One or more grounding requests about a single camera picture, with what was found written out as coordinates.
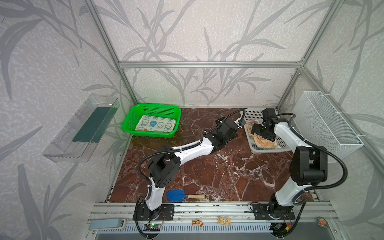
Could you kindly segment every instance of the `white wire mesh basket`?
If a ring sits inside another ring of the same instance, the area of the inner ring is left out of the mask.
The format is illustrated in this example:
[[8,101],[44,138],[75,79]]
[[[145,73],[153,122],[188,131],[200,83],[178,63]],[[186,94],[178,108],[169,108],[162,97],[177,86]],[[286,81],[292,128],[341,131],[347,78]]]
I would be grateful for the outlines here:
[[341,159],[363,146],[360,137],[320,91],[304,91],[292,112],[304,138],[324,146]]
[[[263,110],[264,109],[265,108],[246,108],[244,119],[247,121],[256,121],[257,120],[260,123],[262,123],[263,122]],[[289,147],[285,144],[285,142],[279,136],[276,136],[276,143],[281,148],[262,149],[256,145],[256,143],[253,139],[253,136],[250,136],[248,134],[245,127],[244,127],[244,130],[245,130],[245,134],[246,134],[247,139],[248,139],[249,147],[251,148],[251,152],[254,154],[290,151]]]

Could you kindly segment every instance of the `green basket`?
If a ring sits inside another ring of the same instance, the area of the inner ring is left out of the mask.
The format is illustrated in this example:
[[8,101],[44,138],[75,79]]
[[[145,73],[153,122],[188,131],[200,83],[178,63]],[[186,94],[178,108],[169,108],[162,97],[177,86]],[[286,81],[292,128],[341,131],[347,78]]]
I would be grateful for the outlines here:
[[[176,120],[175,128],[172,132],[143,132],[136,131],[136,126],[143,115],[150,115],[160,118],[172,118]],[[132,133],[135,136],[142,137],[173,137],[179,127],[181,117],[181,109],[177,106],[162,104],[141,103],[134,106],[125,119],[122,129]]]

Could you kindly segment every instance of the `marble surface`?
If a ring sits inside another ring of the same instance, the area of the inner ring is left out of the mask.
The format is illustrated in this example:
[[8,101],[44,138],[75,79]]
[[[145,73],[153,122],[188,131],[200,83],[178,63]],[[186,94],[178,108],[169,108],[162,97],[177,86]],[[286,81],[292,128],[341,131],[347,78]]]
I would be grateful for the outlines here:
[[[157,137],[132,138],[125,156],[111,202],[135,202],[139,195],[146,196],[147,182],[137,173],[137,163],[154,153],[164,144],[180,146],[196,141],[204,130],[212,129],[220,115],[235,109],[184,108],[179,129],[170,139]],[[269,201],[289,177],[292,152],[252,154],[244,129],[238,137],[213,154],[195,158],[182,165],[170,190],[184,190],[185,194],[205,194],[209,201]],[[149,176],[147,163],[142,166]]]

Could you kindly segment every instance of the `cartoon face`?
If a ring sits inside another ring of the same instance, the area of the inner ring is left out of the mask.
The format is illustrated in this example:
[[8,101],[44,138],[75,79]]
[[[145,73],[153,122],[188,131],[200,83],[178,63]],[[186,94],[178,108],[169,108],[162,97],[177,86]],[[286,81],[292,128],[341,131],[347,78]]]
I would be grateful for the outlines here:
[[162,128],[162,127],[164,127],[164,123],[163,123],[163,122],[159,122],[159,123],[157,124],[157,128]]
[[168,129],[168,130],[170,130],[170,128],[172,127],[172,124],[170,124],[170,123],[167,123],[166,124],[166,127],[165,127],[165,129]]
[[157,124],[156,121],[152,121],[149,125],[150,125],[151,127],[154,127],[154,126],[156,126],[156,124]]
[[143,121],[141,121],[141,126],[147,126],[148,123],[149,121],[147,119],[144,119]]

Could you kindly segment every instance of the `cartoon print towel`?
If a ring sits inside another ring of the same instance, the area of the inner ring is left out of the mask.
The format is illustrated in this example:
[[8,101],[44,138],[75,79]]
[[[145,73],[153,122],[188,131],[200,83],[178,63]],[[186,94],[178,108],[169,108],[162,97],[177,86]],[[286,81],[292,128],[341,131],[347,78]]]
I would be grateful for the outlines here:
[[176,120],[172,118],[143,115],[136,126],[136,131],[172,132],[175,124]]

